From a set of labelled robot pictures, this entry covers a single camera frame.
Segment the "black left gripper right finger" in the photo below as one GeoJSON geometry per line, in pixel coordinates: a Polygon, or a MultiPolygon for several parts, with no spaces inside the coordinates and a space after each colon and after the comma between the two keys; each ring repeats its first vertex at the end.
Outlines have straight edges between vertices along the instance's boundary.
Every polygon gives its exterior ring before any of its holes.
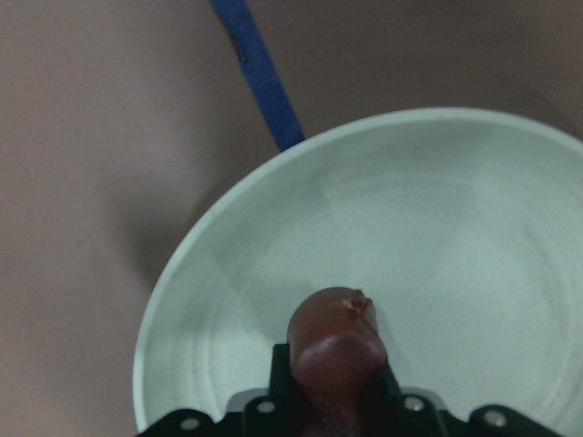
{"type": "Polygon", "coordinates": [[[393,399],[402,395],[399,382],[394,376],[393,369],[387,365],[373,376],[371,381],[371,397],[376,401],[393,399]]]}

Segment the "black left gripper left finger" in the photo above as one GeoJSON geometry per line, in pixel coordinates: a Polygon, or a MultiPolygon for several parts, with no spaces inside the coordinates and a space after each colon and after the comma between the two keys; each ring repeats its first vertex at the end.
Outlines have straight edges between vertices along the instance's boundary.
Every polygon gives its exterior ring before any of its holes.
{"type": "Polygon", "coordinates": [[[291,351],[288,343],[276,344],[272,348],[268,396],[276,401],[301,403],[302,393],[292,376],[291,351]]]}

